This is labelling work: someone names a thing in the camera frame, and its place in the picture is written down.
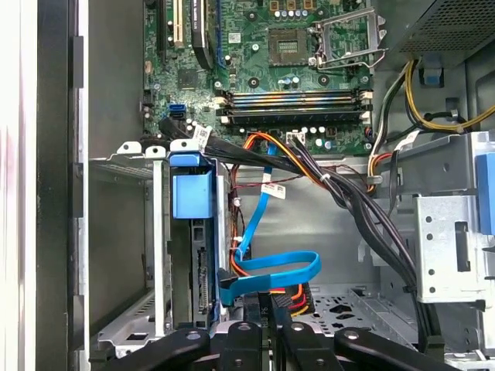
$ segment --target power supply vent grille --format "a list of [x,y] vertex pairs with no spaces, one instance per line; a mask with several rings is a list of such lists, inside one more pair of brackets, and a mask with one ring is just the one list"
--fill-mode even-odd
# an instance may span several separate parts
[[495,0],[439,0],[403,53],[470,51],[495,33]]

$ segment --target white label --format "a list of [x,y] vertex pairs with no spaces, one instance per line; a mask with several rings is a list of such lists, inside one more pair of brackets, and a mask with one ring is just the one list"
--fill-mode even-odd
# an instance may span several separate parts
[[395,151],[400,151],[404,147],[408,145],[412,145],[416,140],[416,138],[418,137],[418,134],[419,134],[419,130],[414,130],[407,137],[405,137],[405,139],[399,141],[399,144],[397,145],[397,147],[395,147]]
[[204,148],[207,146],[208,138],[210,137],[212,127],[208,126],[206,128],[201,125],[196,125],[194,128],[193,139],[198,141],[198,145],[200,147],[200,151],[204,152]]
[[229,33],[229,44],[240,44],[241,34],[240,33]]
[[276,183],[264,184],[261,186],[261,191],[278,199],[285,199],[285,187]]

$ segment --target green circuit board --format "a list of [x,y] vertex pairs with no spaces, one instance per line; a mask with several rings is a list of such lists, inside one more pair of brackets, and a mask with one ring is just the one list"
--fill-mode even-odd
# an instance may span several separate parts
[[[167,2],[167,19],[172,19],[172,0],[163,1]],[[154,101],[152,114],[145,119],[145,130],[157,134],[157,123],[169,114],[169,105],[185,104],[184,128],[191,132],[193,126],[186,124],[187,119],[189,123],[211,126],[215,135],[242,145],[251,131],[269,131],[284,139],[285,133],[306,127],[306,147],[314,155],[367,155],[369,149],[361,123],[325,125],[324,131],[321,125],[314,125],[313,128],[310,122],[277,126],[260,124],[240,129],[220,123],[216,114],[218,106],[213,101],[218,90],[234,93],[369,90],[371,80],[366,67],[321,73],[308,65],[314,46],[307,29],[318,19],[343,14],[343,2],[346,0],[265,0],[262,6],[258,0],[217,1],[214,11],[218,27],[217,39],[214,40],[216,50],[213,51],[216,63],[213,70],[202,69],[193,52],[189,0],[182,2],[183,46],[167,44],[165,62],[157,49],[157,9],[145,6],[144,89]],[[285,37],[287,32],[293,32],[294,37]],[[279,40],[275,49],[271,46],[274,43],[270,42],[274,38]],[[366,19],[343,24],[334,29],[331,38],[335,46],[333,52],[338,56],[366,49]],[[290,55],[295,62],[290,66],[281,66],[277,53],[291,53],[286,55]],[[291,83],[287,87],[287,80],[293,81],[295,77],[299,83]],[[258,82],[256,87],[251,86],[253,78]]]

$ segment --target motherboard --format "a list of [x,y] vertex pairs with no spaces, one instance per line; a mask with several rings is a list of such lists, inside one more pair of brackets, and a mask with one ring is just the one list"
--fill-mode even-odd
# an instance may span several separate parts
[[144,15],[148,133],[169,116],[237,145],[265,131],[314,155],[369,153],[376,15],[364,1],[146,0]]

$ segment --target cpu socket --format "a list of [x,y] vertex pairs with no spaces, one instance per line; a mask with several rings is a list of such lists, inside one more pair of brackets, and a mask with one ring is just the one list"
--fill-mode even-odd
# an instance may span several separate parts
[[268,64],[303,66],[308,63],[306,29],[269,29]]

